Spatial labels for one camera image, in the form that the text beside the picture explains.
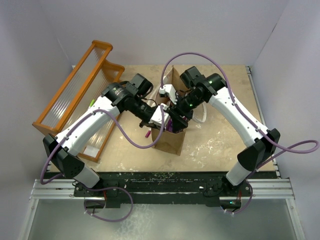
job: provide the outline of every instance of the wall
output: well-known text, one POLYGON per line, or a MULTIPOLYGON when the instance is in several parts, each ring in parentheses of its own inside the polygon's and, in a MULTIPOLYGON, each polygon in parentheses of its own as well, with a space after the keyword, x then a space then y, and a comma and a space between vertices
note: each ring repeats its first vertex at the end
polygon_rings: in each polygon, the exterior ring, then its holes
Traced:
MULTIPOLYGON (((251 65, 288 0, 40 0, 73 65, 92 40, 113 44, 118 64, 164 64, 194 51, 251 65)), ((184 56, 180 64, 207 63, 184 56)))
POLYGON ((35 0, 0 1, 0 233, 17 239, 45 162, 31 124, 71 71, 35 0))
MULTIPOLYGON (((320 141, 319 43, 320 2, 292 0, 253 65, 265 121, 282 133, 284 146, 320 141)), ((319 239, 320 150, 286 153, 277 160, 281 176, 291 179, 307 239, 319 239)))

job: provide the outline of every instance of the open cardboard box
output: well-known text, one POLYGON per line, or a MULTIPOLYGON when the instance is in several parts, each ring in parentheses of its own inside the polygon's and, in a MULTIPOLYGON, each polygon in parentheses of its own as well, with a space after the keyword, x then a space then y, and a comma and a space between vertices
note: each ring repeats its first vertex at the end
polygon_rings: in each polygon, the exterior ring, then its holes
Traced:
MULTIPOLYGON (((175 69, 174 66, 172 66, 169 73, 164 77, 163 82, 164 84, 172 84, 176 91, 182 90, 185 92, 188 90, 188 88, 181 81, 180 74, 175 69)), ((170 99, 168 97, 160 97, 159 93, 157 93, 154 100, 158 104, 161 104, 161 103, 167 104, 167 102, 170 99)), ((157 138, 159 132, 160 131, 158 129, 154 129, 154 128, 151 129, 152 141, 154 141, 157 138)), ((176 154, 180 156, 182 147, 184 144, 185 136, 186 136, 186 129, 184 129, 182 132, 179 132, 179 133, 164 131, 159 141, 154 145, 154 148, 163 152, 176 154)))

